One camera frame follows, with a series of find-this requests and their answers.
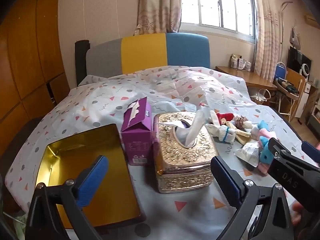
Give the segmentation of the window with grille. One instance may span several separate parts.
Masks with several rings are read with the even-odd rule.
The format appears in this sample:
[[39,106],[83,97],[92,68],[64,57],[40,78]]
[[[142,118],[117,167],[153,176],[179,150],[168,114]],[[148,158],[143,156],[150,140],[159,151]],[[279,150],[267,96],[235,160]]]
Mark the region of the window with grille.
[[254,0],[182,0],[182,29],[253,42]]

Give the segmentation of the boxes on desk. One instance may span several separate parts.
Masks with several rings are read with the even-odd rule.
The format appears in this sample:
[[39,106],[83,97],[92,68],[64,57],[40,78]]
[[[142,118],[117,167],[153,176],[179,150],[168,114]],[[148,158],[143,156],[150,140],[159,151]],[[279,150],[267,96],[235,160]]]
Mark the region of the boxes on desk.
[[233,69],[243,70],[247,72],[251,71],[251,62],[243,59],[242,56],[238,54],[231,55],[229,65]]

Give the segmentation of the right beige curtain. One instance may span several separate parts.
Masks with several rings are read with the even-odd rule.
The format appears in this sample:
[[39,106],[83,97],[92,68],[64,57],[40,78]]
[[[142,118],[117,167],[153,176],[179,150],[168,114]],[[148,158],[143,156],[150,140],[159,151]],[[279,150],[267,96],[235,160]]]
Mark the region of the right beige curtain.
[[257,43],[254,72],[273,82],[279,56],[279,16],[275,0],[255,0],[257,9]]

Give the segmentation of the blue pink plush toy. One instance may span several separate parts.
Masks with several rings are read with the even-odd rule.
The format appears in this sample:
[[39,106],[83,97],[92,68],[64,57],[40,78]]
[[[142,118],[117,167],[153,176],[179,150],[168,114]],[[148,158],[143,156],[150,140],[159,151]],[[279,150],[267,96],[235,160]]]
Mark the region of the blue pink plush toy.
[[271,138],[277,139],[276,133],[270,131],[268,124],[262,120],[251,129],[251,138],[259,144],[259,171],[267,175],[268,169],[273,160],[273,154],[268,149],[268,142]]

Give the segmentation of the blue folding chair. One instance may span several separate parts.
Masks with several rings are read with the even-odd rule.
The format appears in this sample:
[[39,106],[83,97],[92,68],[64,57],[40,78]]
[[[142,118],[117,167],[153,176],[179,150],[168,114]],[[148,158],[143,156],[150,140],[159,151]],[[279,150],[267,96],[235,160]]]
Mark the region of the blue folding chair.
[[[277,62],[276,72],[274,75],[273,84],[277,87],[276,92],[276,108],[279,114],[287,117],[288,121],[293,118],[293,107],[294,103],[299,100],[299,88],[302,80],[299,82],[298,88],[293,83],[286,79],[287,68],[283,62]],[[281,112],[282,100],[286,99],[290,103],[289,110],[287,112]]]

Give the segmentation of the red sock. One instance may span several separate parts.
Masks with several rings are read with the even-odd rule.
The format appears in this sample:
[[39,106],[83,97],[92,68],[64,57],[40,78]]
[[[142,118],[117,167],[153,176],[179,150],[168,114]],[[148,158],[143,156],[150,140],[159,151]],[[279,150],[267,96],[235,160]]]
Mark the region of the red sock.
[[225,125],[226,122],[232,121],[234,119],[233,113],[217,113],[216,115],[220,125]]

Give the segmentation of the beige curtain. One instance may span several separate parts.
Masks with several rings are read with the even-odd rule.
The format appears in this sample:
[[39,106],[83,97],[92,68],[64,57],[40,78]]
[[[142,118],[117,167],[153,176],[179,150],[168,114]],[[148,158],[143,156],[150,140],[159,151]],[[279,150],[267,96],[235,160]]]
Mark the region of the beige curtain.
[[257,43],[254,72],[273,82],[279,56],[279,16],[275,0],[255,0],[257,9]]
[[182,0],[139,0],[135,35],[177,33],[181,14]]

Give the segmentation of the white knit glove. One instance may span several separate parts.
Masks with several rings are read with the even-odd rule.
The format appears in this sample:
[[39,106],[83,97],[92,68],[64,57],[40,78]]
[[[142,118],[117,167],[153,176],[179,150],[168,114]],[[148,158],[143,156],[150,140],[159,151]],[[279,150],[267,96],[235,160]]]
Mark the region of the white knit glove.
[[210,110],[210,119],[209,123],[206,124],[206,129],[212,137],[217,137],[220,142],[233,143],[236,136],[235,129],[229,128],[227,123],[220,125],[216,114],[214,110]]

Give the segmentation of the cream mesh cloth bundle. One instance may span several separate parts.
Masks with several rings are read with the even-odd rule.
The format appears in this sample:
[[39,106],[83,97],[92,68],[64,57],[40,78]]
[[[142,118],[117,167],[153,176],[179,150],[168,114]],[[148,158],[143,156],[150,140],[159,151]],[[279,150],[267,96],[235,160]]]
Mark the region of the cream mesh cloth bundle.
[[235,137],[238,140],[238,142],[240,142],[240,144],[245,145],[247,142],[250,141],[251,132],[245,132],[240,129],[236,129],[235,132],[236,132]]

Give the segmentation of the purple tissue carton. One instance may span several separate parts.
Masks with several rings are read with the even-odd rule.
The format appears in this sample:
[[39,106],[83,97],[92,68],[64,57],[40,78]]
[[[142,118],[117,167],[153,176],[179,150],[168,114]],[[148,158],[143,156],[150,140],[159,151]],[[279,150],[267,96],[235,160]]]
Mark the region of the purple tissue carton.
[[129,165],[147,164],[152,151],[152,112],[148,98],[138,99],[128,106],[120,134]]

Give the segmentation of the grey yellow blue sofa back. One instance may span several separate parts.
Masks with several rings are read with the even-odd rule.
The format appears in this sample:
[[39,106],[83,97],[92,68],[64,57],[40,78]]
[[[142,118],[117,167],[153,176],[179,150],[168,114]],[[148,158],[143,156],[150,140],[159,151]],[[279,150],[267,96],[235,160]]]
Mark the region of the grey yellow blue sofa back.
[[86,73],[100,77],[164,66],[210,67],[209,40],[189,33],[124,37],[101,43],[86,53]]

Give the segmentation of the ornate gold tissue box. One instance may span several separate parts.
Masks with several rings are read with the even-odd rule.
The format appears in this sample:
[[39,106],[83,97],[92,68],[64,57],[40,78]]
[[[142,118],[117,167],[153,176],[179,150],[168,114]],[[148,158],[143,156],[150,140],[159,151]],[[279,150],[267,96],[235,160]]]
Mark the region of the ornate gold tissue box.
[[180,126],[190,128],[195,117],[195,112],[160,113],[154,117],[153,152],[160,193],[201,189],[213,181],[210,161],[218,152],[206,127],[201,127],[190,146],[184,146],[176,134]]

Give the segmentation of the white wet wipe packet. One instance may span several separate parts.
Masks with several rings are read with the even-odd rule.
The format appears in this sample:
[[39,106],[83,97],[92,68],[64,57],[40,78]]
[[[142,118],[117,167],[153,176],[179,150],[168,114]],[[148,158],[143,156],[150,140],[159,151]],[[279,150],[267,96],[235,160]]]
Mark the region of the white wet wipe packet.
[[234,152],[234,155],[249,165],[257,168],[259,165],[259,142],[251,139],[244,146]]

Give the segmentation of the left beige curtain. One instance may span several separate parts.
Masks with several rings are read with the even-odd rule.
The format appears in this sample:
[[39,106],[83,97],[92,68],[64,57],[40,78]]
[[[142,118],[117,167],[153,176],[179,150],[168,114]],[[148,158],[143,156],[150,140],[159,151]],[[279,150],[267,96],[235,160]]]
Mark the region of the left beige curtain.
[[135,35],[177,33],[181,14],[182,0],[139,0]]

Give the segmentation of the wooden wardrobe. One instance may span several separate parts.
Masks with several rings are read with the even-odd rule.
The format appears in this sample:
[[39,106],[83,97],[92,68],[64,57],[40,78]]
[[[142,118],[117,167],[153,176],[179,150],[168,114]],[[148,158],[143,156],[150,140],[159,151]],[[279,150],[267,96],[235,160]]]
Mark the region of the wooden wardrobe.
[[30,120],[70,91],[58,34],[58,0],[16,0],[1,22],[1,152]]

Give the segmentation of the wooden side desk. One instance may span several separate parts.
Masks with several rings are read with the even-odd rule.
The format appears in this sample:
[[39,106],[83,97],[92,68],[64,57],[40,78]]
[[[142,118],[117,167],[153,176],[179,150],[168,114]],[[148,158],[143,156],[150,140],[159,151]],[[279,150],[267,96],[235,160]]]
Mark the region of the wooden side desk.
[[268,89],[269,91],[277,90],[277,87],[273,83],[271,83],[267,79],[260,77],[254,72],[247,72],[243,70],[236,70],[231,67],[221,67],[221,66],[216,66],[215,69],[217,71],[220,71],[229,75],[243,78],[247,87]]

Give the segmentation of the black rolled mat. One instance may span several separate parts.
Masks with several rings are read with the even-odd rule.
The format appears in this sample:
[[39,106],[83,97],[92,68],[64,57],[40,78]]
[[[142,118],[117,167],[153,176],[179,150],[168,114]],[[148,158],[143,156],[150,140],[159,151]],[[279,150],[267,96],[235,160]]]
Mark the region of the black rolled mat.
[[79,85],[81,81],[87,76],[86,70],[86,54],[90,49],[89,40],[80,40],[75,42],[75,70],[76,83]]

